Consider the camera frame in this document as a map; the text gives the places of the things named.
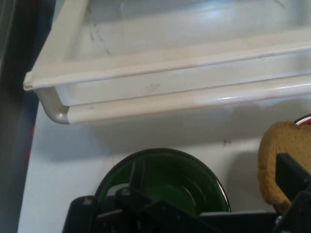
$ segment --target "crisper drawer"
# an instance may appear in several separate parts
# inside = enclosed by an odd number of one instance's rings
[[[308,0],[66,0],[25,78],[72,124],[311,92]]]

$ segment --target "red object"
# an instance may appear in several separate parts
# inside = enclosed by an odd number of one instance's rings
[[[311,114],[305,115],[295,121],[296,125],[311,125]]]

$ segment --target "bread slice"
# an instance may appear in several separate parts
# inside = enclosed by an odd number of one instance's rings
[[[258,152],[258,179],[265,201],[284,213],[291,202],[276,184],[276,155],[289,153],[311,172],[311,125],[286,121],[272,125],[264,134]]]

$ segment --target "dark background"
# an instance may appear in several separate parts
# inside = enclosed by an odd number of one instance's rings
[[[13,0],[1,0],[0,14]],[[0,232],[15,233],[28,167],[38,99],[23,90],[51,29],[55,0],[15,0],[0,67]]]

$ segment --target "green container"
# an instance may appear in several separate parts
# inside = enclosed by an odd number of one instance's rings
[[[193,216],[230,211],[215,174],[200,160],[178,150],[149,149],[126,157],[107,173],[95,196],[104,201],[111,187],[129,183],[150,198],[170,202]]]

